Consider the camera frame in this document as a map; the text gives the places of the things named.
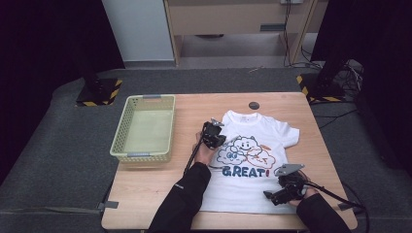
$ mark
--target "t-shirt sleeve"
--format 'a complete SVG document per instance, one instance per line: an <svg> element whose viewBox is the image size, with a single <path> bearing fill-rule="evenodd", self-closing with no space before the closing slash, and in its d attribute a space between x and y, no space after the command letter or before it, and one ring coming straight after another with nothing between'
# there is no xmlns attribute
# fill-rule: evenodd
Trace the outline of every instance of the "t-shirt sleeve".
<svg viewBox="0 0 412 233"><path fill-rule="evenodd" d="M273 120L277 139L284 148L294 146L299 141L299 129L291 127L287 122Z"/></svg>

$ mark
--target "green basket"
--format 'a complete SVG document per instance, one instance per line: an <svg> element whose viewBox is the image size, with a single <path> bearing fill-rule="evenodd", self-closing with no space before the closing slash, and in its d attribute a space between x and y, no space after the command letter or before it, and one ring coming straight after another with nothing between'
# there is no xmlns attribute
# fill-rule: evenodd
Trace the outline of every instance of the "green basket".
<svg viewBox="0 0 412 233"><path fill-rule="evenodd" d="M110 155L122 162L170 161L174 116L174 95L129 96Z"/></svg>

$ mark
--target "t-shirt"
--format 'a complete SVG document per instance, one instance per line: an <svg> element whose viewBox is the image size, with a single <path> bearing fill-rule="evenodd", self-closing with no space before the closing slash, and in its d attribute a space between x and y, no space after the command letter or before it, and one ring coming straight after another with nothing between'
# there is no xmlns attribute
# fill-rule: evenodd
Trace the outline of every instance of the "t-shirt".
<svg viewBox="0 0 412 233"><path fill-rule="evenodd" d="M222 123L221 135L226 141L210 164L212 178L200 211L295 213L290 205L273 205L263 192L282 189L275 170L288 163L285 148L297 144L299 130L259 113L228 111Z"/></svg>

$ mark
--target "wall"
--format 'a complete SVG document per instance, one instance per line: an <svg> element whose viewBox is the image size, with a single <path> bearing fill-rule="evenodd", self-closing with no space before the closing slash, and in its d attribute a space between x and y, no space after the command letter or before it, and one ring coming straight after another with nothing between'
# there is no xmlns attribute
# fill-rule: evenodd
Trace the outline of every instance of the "wall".
<svg viewBox="0 0 412 233"><path fill-rule="evenodd" d="M162 0L102 0L123 61L174 60Z"/></svg>

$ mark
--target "wooden table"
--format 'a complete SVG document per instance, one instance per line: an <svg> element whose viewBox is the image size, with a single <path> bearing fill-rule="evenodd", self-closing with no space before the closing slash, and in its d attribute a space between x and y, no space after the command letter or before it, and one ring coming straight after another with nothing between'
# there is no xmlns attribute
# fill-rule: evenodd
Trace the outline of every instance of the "wooden table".
<svg viewBox="0 0 412 233"><path fill-rule="evenodd" d="M260 104L256 111L249 108L249 103L253 101ZM120 163L108 199L119 202L119 205L116 209L106 208L102 226L105 229L148 229L158 206L183 175L195 143L195 133L211 117L222 120L228 110L241 114L259 112L300 129L298 144L286 150L289 163L305 164L302 171L312 182L346 198L321 132L302 93L178 94L171 161L158 167ZM352 211L339 211L339 201L325 194L323 196L351 229L357 227ZM199 212L193 220L192 229L305 229L305 226L297 215Z"/></svg>

